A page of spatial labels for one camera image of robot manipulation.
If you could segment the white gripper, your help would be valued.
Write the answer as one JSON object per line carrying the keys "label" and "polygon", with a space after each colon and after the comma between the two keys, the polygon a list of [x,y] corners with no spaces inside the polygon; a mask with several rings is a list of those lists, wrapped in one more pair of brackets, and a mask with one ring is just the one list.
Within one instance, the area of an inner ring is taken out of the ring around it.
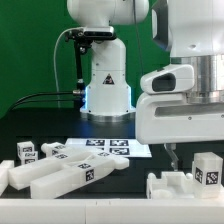
{"label": "white gripper", "polygon": [[165,144],[178,170],[175,143],[224,140],[224,105],[187,105],[184,94],[143,93],[136,106],[135,136],[141,144]]}

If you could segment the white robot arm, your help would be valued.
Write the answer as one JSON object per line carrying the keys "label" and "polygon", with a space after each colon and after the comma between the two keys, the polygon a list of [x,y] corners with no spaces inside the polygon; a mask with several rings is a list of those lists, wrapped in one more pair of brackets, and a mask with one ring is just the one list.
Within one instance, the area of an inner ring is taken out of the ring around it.
{"label": "white robot arm", "polygon": [[[224,0],[67,0],[78,23],[72,36],[92,50],[85,116],[135,116],[142,144],[224,139]],[[142,94],[130,99],[126,49],[117,25],[152,19],[154,41],[170,53],[169,65],[142,76]]]}

